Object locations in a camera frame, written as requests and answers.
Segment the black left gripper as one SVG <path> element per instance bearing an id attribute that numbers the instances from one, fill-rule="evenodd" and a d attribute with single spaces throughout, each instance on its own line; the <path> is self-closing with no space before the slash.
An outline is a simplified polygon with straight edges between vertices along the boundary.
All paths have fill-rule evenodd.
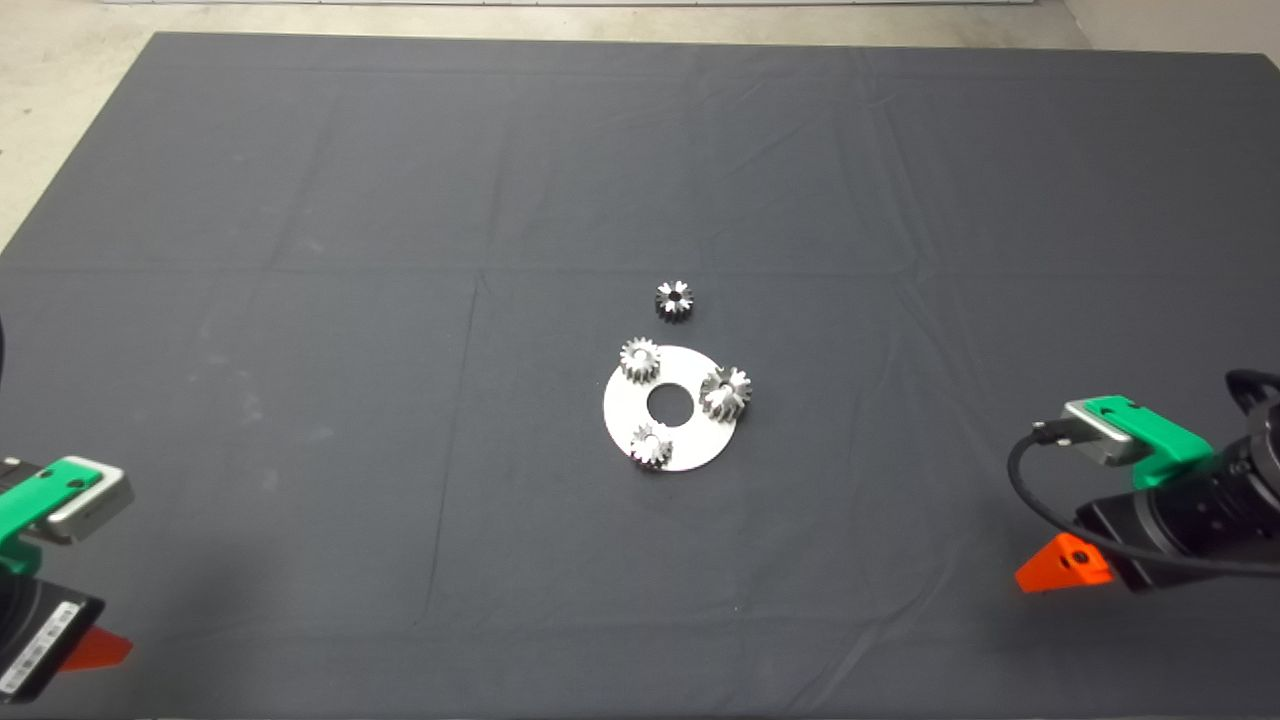
<path id="1" fill-rule="evenodd" d="M 105 602 L 27 575 L 1 578 L 1 702 L 26 705 L 60 673 L 115 667 L 134 643 L 92 626 Z"/>

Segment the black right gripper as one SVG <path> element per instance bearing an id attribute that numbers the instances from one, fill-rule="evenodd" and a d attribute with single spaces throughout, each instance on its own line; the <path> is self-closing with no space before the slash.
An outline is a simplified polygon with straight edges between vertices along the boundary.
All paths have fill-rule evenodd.
<path id="1" fill-rule="evenodd" d="M 1117 544 L 1176 555 L 1176 546 L 1157 523 L 1144 491 L 1083 503 L 1075 510 L 1075 523 Z M 1097 547 L 1070 533 L 1057 533 L 1050 539 L 1014 573 L 1014 580 L 1024 593 L 1043 593 L 1106 585 L 1114 582 L 1112 570 L 1132 593 L 1152 593 L 1176 585 L 1172 569 L 1105 550 L 1101 553 Z"/>

